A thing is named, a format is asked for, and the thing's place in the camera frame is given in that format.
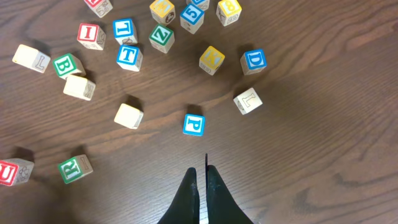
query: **plain wooden block face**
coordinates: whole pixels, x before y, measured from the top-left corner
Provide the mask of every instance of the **plain wooden block face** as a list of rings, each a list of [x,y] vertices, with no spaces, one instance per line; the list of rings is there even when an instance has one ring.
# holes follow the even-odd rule
[[[50,63],[50,57],[32,47],[20,44],[12,61],[36,72],[44,73]]]
[[[122,103],[114,118],[114,122],[130,129],[137,129],[143,117],[144,113],[142,111]]]
[[[247,114],[262,105],[261,99],[253,88],[237,96],[234,102],[242,114]]]

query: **green block face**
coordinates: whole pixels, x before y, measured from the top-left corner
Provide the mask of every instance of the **green block face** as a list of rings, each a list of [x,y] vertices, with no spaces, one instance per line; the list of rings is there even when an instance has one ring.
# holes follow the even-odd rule
[[[76,70],[76,63],[73,60],[72,54],[66,54],[55,59],[52,64],[59,77],[68,75],[70,72]]]
[[[158,24],[150,34],[149,38],[158,44],[165,46],[172,35],[172,30],[163,26],[162,24]]]
[[[83,175],[83,171],[74,157],[59,164],[58,169],[60,170],[63,181],[66,184],[77,180]]]

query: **wooden toy cube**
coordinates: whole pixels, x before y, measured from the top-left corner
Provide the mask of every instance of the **wooden toy cube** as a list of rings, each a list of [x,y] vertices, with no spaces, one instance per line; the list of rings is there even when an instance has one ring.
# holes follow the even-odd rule
[[[80,24],[77,41],[88,49],[104,50],[106,35],[96,24]]]
[[[189,4],[180,15],[181,26],[195,34],[203,24],[205,19],[205,12],[193,4]]]
[[[137,129],[143,117],[144,113],[142,111],[122,103],[118,113],[114,117],[114,122],[130,129]]]
[[[63,181],[69,184],[94,172],[86,155],[75,156],[58,165]]]
[[[174,44],[174,32],[162,24],[157,24],[149,36],[149,41],[155,49],[166,54]]]
[[[199,59],[199,67],[210,75],[214,75],[221,64],[224,62],[225,56],[210,46]]]
[[[186,114],[182,133],[193,136],[203,136],[206,118],[204,116]]]
[[[69,75],[77,74],[81,76],[86,75],[86,71],[81,64],[81,61],[72,54],[66,54],[52,61],[54,69],[58,77],[67,79]]]
[[[6,159],[0,161],[0,184],[13,186],[26,183],[35,164],[23,159]]]
[[[109,0],[85,0],[85,3],[99,18],[104,17],[113,9]]]
[[[218,3],[216,15],[223,26],[238,21],[242,8],[237,0],[222,0]]]
[[[122,45],[120,46],[116,62],[123,69],[139,72],[144,56],[138,47]]]
[[[266,55],[262,49],[246,52],[241,57],[241,65],[244,75],[259,73],[267,67]]]
[[[36,72],[44,73],[50,63],[50,57],[32,47],[20,44],[12,61]]]
[[[175,8],[169,0],[155,0],[149,8],[152,17],[165,26],[169,25],[175,18]]]
[[[95,86],[96,85],[87,78],[69,75],[63,93],[90,101],[94,95]]]
[[[247,114],[262,105],[262,101],[253,88],[250,88],[237,96],[234,99],[234,102],[242,114]]]

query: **wood grain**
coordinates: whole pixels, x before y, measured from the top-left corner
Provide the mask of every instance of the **wood grain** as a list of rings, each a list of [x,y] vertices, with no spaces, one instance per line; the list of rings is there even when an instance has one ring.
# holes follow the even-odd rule
[[[185,7],[172,2],[177,14]],[[150,3],[114,0],[99,19],[83,1],[0,1],[0,159],[35,160],[28,184],[0,187],[0,220],[156,223],[195,167],[207,223],[207,152],[254,223],[398,223],[397,0],[241,0],[225,28],[212,1],[195,35],[171,23],[167,55],[149,43]],[[115,62],[112,21],[124,17],[138,30],[139,73]],[[81,22],[107,33],[103,52],[76,41]],[[52,67],[12,63],[19,44],[73,53],[97,84],[93,99],[64,95]],[[213,77],[198,66],[209,45],[226,55]],[[255,48],[269,66],[244,77],[239,59]],[[264,104],[242,116],[232,99],[250,87]],[[129,95],[144,110],[133,131],[113,122]],[[206,116],[202,138],[182,134],[188,105]],[[76,150],[95,171],[65,185],[57,164]]]

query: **wooden block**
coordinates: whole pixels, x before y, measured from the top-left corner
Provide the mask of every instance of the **wooden block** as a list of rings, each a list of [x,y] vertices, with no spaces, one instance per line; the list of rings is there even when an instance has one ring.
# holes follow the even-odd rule
[[[69,184],[94,172],[86,155],[75,156],[58,165],[63,181]]]
[[[237,96],[234,99],[234,102],[242,114],[247,114],[262,105],[262,101],[253,88],[250,88]]]
[[[114,38],[120,45],[138,43],[137,30],[130,18],[113,21],[113,33]]]
[[[13,186],[26,183],[35,164],[23,159],[6,159],[0,161],[0,184]]]
[[[138,47],[122,45],[120,46],[116,62],[123,69],[139,72],[144,56]]]
[[[210,75],[214,75],[221,64],[224,62],[225,56],[210,46],[199,59],[199,67]]]
[[[99,18],[104,17],[113,9],[110,0],[85,0],[85,3]]]
[[[218,3],[216,15],[223,26],[238,21],[242,8],[237,0],[222,0]]]
[[[63,79],[67,79],[67,77],[72,74],[79,74],[80,76],[86,75],[81,61],[72,54],[63,55],[53,60],[52,64],[58,77]]]
[[[106,35],[96,24],[80,24],[77,41],[88,49],[104,50]]]
[[[169,25],[175,18],[175,8],[169,0],[155,0],[149,8],[152,17],[165,26]]]
[[[44,73],[50,63],[50,57],[32,47],[20,44],[12,61],[36,72]]]
[[[174,32],[162,24],[157,24],[149,36],[149,41],[155,49],[167,54],[175,41]]]
[[[130,129],[137,129],[143,117],[144,113],[142,111],[122,103],[118,113],[114,117],[114,122]]]
[[[95,84],[87,78],[69,75],[63,93],[90,101],[94,95]]]
[[[204,116],[186,114],[182,133],[193,136],[203,136],[206,118]]]
[[[204,19],[205,12],[193,4],[189,4],[180,15],[181,26],[191,34],[195,34],[198,31]]]

